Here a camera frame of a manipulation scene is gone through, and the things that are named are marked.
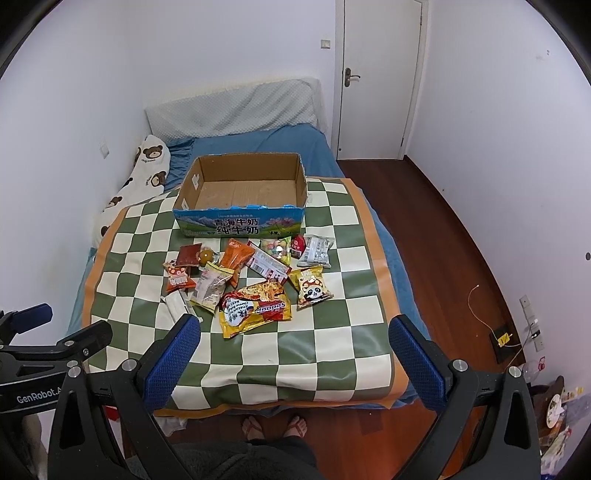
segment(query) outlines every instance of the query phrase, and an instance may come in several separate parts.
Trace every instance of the orange snack bag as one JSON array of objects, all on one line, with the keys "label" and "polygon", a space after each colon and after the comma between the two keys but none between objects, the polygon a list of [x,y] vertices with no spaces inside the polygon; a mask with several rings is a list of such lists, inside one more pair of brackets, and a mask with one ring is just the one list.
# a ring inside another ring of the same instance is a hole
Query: orange snack bag
[{"label": "orange snack bag", "polygon": [[187,267],[177,267],[175,261],[166,262],[164,269],[168,275],[166,282],[166,293],[170,293],[180,288],[193,288],[195,282],[189,277],[189,269]]},{"label": "orange snack bag", "polygon": [[234,275],[229,280],[229,284],[236,288],[238,286],[238,276],[244,264],[254,255],[255,249],[249,245],[231,238],[228,246],[224,250],[223,257],[219,262],[220,267],[231,268]]}]

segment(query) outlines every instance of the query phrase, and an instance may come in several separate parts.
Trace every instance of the blue bedsheet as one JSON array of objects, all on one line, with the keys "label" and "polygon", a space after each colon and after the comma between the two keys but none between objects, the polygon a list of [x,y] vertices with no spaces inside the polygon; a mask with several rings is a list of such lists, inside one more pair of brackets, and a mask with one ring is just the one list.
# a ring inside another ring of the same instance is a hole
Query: blue bedsheet
[{"label": "blue bedsheet", "polygon": [[[225,135],[222,137],[185,138],[182,140],[174,140],[167,145],[170,149],[171,159],[170,172],[165,184],[166,191],[178,186],[183,181],[187,170],[196,157],[224,153],[296,152],[301,156],[307,175],[317,177],[344,177],[343,172],[339,168],[339,165],[335,161],[335,158],[326,143],[324,134],[309,124],[288,125],[273,130],[249,132],[238,135]],[[410,318],[427,339],[430,339],[427,326],[421,320],[417,305],[414,303],[413,291],[410,286],[406,269],[400,258],[400,253],[396,247],[396,243],[394,243],[392,235],[386,230],[386,227],[380,221],[375,210],[371,208],[369,203],[368,206],[374,219],[378,236],[382,242],[382,247],[384,248],[400,311]],[[92,255],[89,259],[89,265],[92,264],[93,260],[94,258]],[[72,321],[70,322],[68,330],[69,333],[79,330],[82,324],[83,285],[89,271],[90,268],[87,266],[82,285],[78,292],[76,307],[74,308]],[[409,384],[407,390],[394,404],[394,408],[412,403],[416,398],[416,391],[414,387]],[[376,404],[364,404],[357,408],[383,407]],[[257,411],[256,413],[270,416],[282,409],[282,407],[275,407],[266,409],[262,412]],[[245,414],[245,411],[241,410],[237,411],[237,413]]]}]

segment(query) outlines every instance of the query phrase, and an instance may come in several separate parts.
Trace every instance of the wooden floor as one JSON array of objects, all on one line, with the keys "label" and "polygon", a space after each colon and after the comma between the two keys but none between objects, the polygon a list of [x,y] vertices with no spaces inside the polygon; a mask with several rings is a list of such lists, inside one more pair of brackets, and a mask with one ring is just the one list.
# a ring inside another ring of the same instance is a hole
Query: wooden floor
[{"label": "wooden floor", "polygon": [[[468,292],[480,284],[471,305],[493,328],[512,325],[511,318],[479,251],[442,197],[408,160],[347,160],[340,166],[365,192],[396,240],[433,340],[450,358],[465,359],[476,369],[502,371],[489,331],[470,314]],[[459,469],[479,413],[473,413],[446,475]],[[280,436],[293,414],[260,419],[266,435]],[[328,480],[391,479],[434,420],[418,400],[389,411],[311,408],[303,415],[309,426],[306,440]],[[221,415],[190,421],[171,441],[239,440],[241,420]]]}]

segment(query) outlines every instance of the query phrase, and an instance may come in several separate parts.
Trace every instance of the person's foot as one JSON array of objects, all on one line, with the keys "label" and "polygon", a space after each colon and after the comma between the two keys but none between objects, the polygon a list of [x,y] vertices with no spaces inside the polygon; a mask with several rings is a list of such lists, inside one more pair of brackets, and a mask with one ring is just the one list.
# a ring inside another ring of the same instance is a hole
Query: person's foot
[{"label": "person's foot", "polygon": [[300,437],[304,438],[308,431],[308,424],[299,415],[293,417],[287,424],[287,430],[283,434],[284,437]]},{"label": "person's foot", "polygon": [[264,440],[265,435],[262,432],[261,424],[255,417],[247,417],[242,422],[242,431],[247,440]]}]

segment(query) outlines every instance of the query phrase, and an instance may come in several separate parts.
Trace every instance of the bear print pillow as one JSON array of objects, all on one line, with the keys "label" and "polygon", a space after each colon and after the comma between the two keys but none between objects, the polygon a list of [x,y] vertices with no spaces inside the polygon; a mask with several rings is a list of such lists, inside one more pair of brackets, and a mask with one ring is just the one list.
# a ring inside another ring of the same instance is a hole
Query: bear print pillow
[{"label": "bear print pillow", "polygon": [[143,202],[164,191],[169,168],[168,147],[158,137],[148,135],[135,153],[134,169],[129,178],[99,216],[93,239],[95,248],[98,248],[105,233],[124,207]]}]

